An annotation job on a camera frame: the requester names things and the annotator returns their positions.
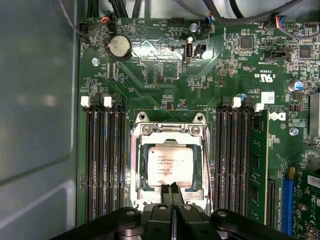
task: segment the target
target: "cpu socket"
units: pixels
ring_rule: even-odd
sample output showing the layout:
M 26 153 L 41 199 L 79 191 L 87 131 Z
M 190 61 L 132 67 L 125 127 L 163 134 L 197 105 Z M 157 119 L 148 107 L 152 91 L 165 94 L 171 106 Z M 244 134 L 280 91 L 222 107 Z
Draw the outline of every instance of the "cpu socket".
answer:
M 152 122 L 139 112 L 130 132 L 130 198 L 143 211 L 161 202 L 161 185 L 176 182 L 186 204 L 211 211 L 210 131 L 202 113 L 192 122 Z

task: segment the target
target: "white slot latch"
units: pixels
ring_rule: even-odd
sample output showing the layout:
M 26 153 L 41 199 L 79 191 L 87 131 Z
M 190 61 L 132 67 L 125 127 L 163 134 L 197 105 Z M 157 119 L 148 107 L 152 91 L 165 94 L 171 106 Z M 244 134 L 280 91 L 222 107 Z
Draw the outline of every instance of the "white slot latch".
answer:
M 265 108 L 265 104 L 264 103 L 256 103 L 254 105 L 254 112 L 261 112 L 263 109 Z
M 240 107 L 241 107 L 241 97 L 235 96 L 232 99 L 232 108 L 233 109 L 237 109 L 237 108 L 240 108 Z
M 112 97 L 110 96 L 105 96 L 103 98 L 103 105 L 106 107 L 106 108 L 112 108 Z
M 80 105 L 84 108 L 90 108 L 90 98 L 89 96 L 81 96 Z

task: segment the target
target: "green circuit board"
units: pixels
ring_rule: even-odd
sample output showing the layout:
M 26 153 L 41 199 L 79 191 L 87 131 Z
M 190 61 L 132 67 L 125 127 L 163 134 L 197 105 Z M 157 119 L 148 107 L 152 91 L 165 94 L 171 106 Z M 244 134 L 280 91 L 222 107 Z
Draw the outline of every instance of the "green circuit board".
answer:
M 98 18 L 86 18 L 81 24 L 90 30 L 99 22 Z M 191 24 L 197 25 L 196 31 L 190 30 Z M 214 184 L 214 166 L 218 161 L 215 138 L 217 108 L 221 106 L 222 98 L 232 100 L 233 97 L 245 96 L 255 104 L 263 103 L 264 111 L 260 115 L 250 115 L 253 122 L 258 115 L 258 129 L 261 130 L 251 131 L 249 146 L 252 154 L 248 162 L 250 165 L 251 161 L 258 161 L 256 167 L 259 170 L 252 166 L 247 170 L 249 185 L 250 182 L 255 183 L 252 184 L 254 190 L 248 189 L 249 204 L 247 202 L 245 212 L 248 217 L 263 224 L 267 224 L 267 218 L 270 218 L 269 225 L 281 231 L 283 179 L 289 177 L 291 167 L 296 168 L 296 172 L 303 172 L 307 158 L 319 157 L 319 139 L 308 135 L 308 109 L 309 95 L 318 91 L 320 41 L 316 38 L 304 41 L 292 39 L 274 28 L 262 27 L 261 23 L 223 27 L 213 22 L 206 32 L 203 24 L 203 20 L 192 19 L 179 19 L 173 23 L 172 19 L 118 18 L 114 20 L 113 31 L 107 24 L 103 25 L 89 42 L 80 44 L 79 100 L 82 96 L 89 96 L 90 99 L 97 96 L 102 99 L 104 95 L 123 98 L 124 137 L 122 140 L 114 138 L 115 143 L 123 141 L 121 144 L 125 152 L 125 184 L 121 186 L 124 196 L 119 206 L 133 204 L 128 197 L 127 180 L 130 175 L 127 170 L 130 168 L 131 127 L 139 112 L 144 111 L 150 120 L 159 122 L 190 122 L 196 113 L 203 113 L 211 132 L 209 151 Z M 286 23 L 283 27 L 301 36 L 315 33 L 319 28 L 302 23 Z M 115 60 L 106 50 L 106 42 L 115 35 L 130 40 L 132 53 L 129 58 Z M 195 57 L 196 54 L 191 59 L 184 57 L 185 44 L 190 37 L 193 51 L 199 44 L 206 45 L 206 51 L 200 57 Z M 285 53 L 286 58 L 267 58 L 276 51 Z M 303 89 L 291 92 L 289 86 L 296 81 L 303 82 Z M 88 220 L 87 128 L 87 112 L 80 106 L 78 225 Z M 298 129 L 297 135 L 290 135 L 292 128 Z M 267 213 L 268 180 L 274 181 L 271 215 Z M 113 209 L 117 208 L 118 203 L 115 202 L 116 199 Z

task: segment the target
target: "gray case wall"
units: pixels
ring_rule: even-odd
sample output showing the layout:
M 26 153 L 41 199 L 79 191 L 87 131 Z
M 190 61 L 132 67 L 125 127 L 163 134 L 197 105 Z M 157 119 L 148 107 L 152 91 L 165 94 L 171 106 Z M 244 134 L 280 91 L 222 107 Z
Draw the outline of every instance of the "gray case wall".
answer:
M 65 2 L 73 19 L 83 16 L 85 0 Z M 184 2 L 207 12 L 201 0 Z M 214 2 L 234 17 L 229 0 Z M 287 0 L 237 2 L 250 16 Z M 127 0 L 130 16 L 133 5 Z M 100 7 L 110 9 L 108 0 Z M 318 13 L 317 0 L 305 0 L 285 14 Z M 194 18 L 174 0 L 142 3 L 142 18 L 172 16 Z M 48 239 L 75 225 L 78 46 L 58 0 L 0 1 L 1 240 Z

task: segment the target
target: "integrated circuit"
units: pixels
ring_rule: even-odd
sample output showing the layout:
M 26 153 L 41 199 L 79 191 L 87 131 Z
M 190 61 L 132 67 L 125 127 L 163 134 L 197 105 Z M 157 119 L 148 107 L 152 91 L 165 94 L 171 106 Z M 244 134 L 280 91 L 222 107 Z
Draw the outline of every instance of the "integrated circuit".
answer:
M 299 58 L 300 59 L 311 59 L 312 46 L 301 45 L 299 47 Z
M 251 36 L 243 36 L 240 38 L 240 49 L 252 49 L 253 41 Z

